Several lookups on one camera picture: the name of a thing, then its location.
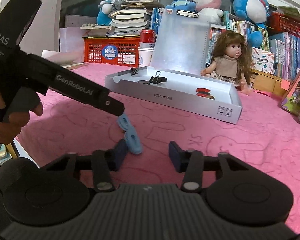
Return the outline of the large black binder clip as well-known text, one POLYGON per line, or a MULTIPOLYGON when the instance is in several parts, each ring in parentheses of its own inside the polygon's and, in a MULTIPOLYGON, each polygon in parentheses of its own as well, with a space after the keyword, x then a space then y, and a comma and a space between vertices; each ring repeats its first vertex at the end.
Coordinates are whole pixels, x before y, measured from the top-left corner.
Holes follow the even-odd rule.
POLYGON ((149 80, 150 83, 158 85, 160 83, 165 83, 167 82, 167 78, 161 75, 161 71, 156 71, 155 76, 152 76, 149 80))

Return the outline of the red orange clip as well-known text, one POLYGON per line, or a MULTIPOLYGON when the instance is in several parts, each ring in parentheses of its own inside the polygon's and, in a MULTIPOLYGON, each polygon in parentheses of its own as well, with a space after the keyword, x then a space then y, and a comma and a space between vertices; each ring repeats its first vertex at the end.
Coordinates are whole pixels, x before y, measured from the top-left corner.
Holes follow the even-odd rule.
POLYGON ((207 88, 197 88, 196 92, 197 93, 209 93, 209 92, 211 92, 211 90, 209 90, 207 88))

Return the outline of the black binder clip on box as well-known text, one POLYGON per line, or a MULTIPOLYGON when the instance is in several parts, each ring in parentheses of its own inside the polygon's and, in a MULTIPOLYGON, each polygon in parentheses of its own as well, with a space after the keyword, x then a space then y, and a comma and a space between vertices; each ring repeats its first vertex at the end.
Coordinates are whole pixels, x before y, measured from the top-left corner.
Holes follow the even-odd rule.
POLYGON ((131 76, 138 74, 139 69, 140 69, 139 67, 130 68, 131 76))

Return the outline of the red plastic crate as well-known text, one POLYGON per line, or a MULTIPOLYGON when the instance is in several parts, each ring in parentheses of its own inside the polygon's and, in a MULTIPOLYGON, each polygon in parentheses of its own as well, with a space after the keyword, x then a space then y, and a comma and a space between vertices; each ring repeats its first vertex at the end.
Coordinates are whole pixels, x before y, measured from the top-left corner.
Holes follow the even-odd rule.
POLYGON ((85 38, 84 61, 136 68, 139 65, 140 38, 85 38))

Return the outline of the grey cardboard box tray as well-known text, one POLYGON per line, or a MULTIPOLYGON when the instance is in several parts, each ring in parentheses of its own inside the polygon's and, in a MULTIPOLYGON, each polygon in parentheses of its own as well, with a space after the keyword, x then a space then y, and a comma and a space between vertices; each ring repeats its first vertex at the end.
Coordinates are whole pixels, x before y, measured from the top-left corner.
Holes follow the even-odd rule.
POLYGON ((105 87, 111 92, 173 107, 191 113, 236 124, 242 113, 242 103, 233 84, 208 77, 174 70, 156 70, 141 67, 131 76, 130 69, 105 77, 105 87), (161 71, 167 82, 158 85, 149 82, 156 71, 161 71), (207 88, 209 93, 197 93, 207 88))

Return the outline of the red soda can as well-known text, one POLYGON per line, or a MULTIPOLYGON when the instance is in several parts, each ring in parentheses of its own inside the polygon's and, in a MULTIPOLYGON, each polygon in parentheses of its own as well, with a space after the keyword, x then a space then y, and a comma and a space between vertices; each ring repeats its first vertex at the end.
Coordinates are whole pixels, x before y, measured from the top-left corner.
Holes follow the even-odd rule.
POLYGON ((142 29, 140 33, 140 47, 154 48, 155 45, 155 31, 153 29, 142 29))

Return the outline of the blue plush on left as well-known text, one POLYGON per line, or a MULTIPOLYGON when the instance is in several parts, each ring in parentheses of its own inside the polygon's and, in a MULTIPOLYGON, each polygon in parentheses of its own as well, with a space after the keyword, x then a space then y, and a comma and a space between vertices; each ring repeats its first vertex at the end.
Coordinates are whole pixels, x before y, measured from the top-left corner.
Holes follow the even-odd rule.
POLYGON ((111 18, 109 14, 112 11, 112 1, 101 1, 98 5, 99 13, 97 15, 97 24, 98 25, 110 25, 111 18))

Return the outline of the wooden drawer box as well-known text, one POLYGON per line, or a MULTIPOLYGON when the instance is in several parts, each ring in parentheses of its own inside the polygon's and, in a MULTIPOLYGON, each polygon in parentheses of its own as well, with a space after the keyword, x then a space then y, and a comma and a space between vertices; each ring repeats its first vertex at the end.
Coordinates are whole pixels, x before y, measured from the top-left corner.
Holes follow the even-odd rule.
POLYGON ((259 70, 253 70, 253 89, 270 92, 277 96, 284 96, 285 92, 290 87, 290 81, 281 79, 275 75, 271 75, 259 70))

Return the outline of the doll with brown hair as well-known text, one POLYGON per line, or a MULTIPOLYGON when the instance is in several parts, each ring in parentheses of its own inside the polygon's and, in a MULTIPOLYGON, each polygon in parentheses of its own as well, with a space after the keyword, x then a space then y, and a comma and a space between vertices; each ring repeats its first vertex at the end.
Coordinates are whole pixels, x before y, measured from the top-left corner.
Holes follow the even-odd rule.
POLYGON ((223 32, 215 42, 210 65, 202 76, 232 83, 243 94, 250 95, 252 57, 245 38, 231 30, 223 32))

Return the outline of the pink cardboard phone stand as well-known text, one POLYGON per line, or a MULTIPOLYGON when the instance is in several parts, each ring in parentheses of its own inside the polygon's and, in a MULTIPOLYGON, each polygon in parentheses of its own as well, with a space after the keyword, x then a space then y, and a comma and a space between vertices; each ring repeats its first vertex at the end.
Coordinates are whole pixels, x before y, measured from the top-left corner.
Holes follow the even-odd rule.
POLYGON ((280 106, 292 115, 298 116, 300 113, 300 70, 283 96, 280 106))

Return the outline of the small blue plush toy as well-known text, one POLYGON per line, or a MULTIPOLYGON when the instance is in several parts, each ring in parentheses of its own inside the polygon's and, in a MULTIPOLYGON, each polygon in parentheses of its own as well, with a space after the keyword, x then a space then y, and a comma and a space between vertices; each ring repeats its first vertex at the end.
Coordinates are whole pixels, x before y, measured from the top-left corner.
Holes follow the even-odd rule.
POLYGON ((167 5, 165 9, 197 12, 196 3, 188 0, 174 0, 171 4, 167 5))

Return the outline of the pink white plush bunny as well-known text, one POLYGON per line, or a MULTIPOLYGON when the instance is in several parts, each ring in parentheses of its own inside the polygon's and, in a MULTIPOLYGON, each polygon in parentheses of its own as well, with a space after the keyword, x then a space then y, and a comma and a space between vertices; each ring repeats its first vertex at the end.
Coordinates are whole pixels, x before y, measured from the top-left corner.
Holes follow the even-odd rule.
POLYGON ((212 24, 221 25, 223 10, 220 9, 222 0, 193 0, 199 17, 212 24))

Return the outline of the row of shelf books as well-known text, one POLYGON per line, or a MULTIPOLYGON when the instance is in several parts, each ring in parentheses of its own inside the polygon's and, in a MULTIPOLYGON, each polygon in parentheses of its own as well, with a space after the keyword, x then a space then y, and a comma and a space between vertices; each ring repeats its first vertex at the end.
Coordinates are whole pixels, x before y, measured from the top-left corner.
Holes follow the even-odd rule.
MULTIPOLYGON (((161 17, 163 10, 165 8, 158 9, 156 16, 154 16, 155 31, 158 35, 159 25, 161 22, 161 17)), ((217 35, 214 33, 216 29, 222 33, 228 29, 235 30, 242 34, 250 48, 260 48, 263 50, 270 50, 269 44, 269 31, 267 29, 262 29, 253 23, 248 21, 240 20, 238 17, 230 14, 228 11, 223 12, 223 17, 221 18, 221 25, 216 25, 211 23, 211 29, 209 34, 209 48, 207 50, 206 66, 211 61, 212 50, 214 48, 215 42, 217 41, 217 35)))

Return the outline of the red basket on shelf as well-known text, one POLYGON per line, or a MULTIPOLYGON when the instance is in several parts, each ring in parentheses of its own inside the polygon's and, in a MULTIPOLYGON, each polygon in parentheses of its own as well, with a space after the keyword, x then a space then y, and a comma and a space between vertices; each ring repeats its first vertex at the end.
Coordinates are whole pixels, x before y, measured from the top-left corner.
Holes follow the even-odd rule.
POLYGON ((284 14, 273 12, 267 19, 271 34, 288 32, 300 38, 300 20, 284 14))

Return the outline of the blue white plush toy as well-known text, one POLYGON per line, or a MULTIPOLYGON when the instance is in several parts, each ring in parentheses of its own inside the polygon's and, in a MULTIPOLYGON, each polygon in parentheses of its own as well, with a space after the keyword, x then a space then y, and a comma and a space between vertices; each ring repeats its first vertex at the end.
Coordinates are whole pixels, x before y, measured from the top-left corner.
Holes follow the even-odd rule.
POLYGON ((266 29, 267 18, 270 16, 267 0, 234 0, 235 15, 241 20, 266 29))

